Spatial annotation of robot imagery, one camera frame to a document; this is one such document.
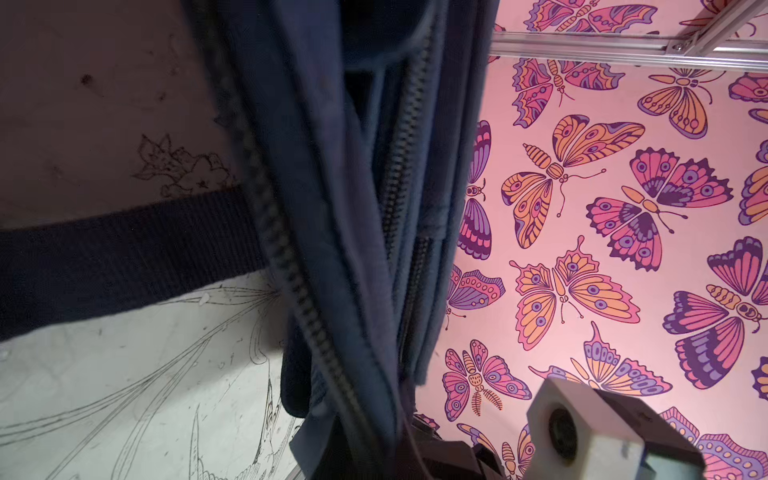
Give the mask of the navy blue student backpack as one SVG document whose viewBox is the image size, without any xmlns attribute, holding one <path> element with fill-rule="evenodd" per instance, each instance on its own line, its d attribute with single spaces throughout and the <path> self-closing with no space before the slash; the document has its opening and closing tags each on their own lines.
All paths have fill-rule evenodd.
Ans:
<svg viewBox="0 0 768 480">
<path fill-rule="evenodd" d="M 1 475 L 433 479 L 494 1 L 5 1 Z"/>
</svg>

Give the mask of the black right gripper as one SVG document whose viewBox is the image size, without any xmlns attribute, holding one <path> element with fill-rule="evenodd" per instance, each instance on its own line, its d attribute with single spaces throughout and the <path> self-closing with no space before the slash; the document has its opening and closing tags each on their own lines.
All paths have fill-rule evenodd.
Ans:
<svg viewBox="0 0 768 480">
<path fill-rule="evenodd" d="M 438 424 L 415 413 L 413 435 L 417 452 L 433 479 L 503 479 L 504 467 L 498 455 L 481 440 L 471 445 L 443 440 Z"/>
</svg>

